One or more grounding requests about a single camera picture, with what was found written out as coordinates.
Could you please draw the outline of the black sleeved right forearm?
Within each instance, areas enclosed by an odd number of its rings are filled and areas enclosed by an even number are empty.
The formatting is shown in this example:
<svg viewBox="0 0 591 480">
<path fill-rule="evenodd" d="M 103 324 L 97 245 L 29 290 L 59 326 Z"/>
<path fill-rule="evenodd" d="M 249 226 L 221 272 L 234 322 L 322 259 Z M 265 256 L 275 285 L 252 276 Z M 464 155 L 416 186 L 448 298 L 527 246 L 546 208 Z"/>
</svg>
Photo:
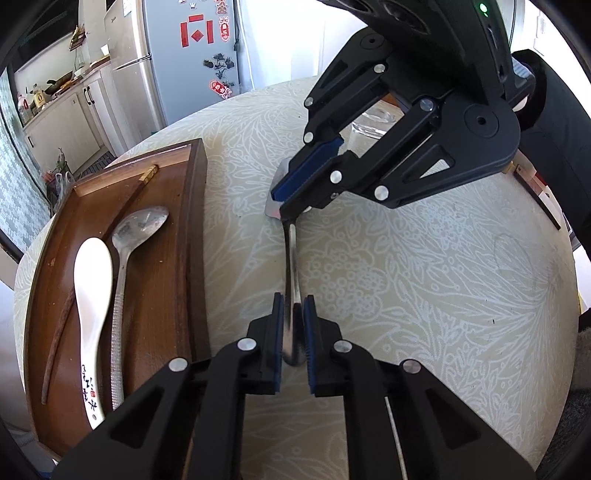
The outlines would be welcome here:
<svg viewBox="0 0 591 480">
<path fill-rule="evenodd" d="M 590 246 L 590 117 L 576 96 L 531 50 L 513 57 L 535 76 L 535 89 L 517 112 L 520 150 L 550 186 L 578 240 Z"/>
</svg>

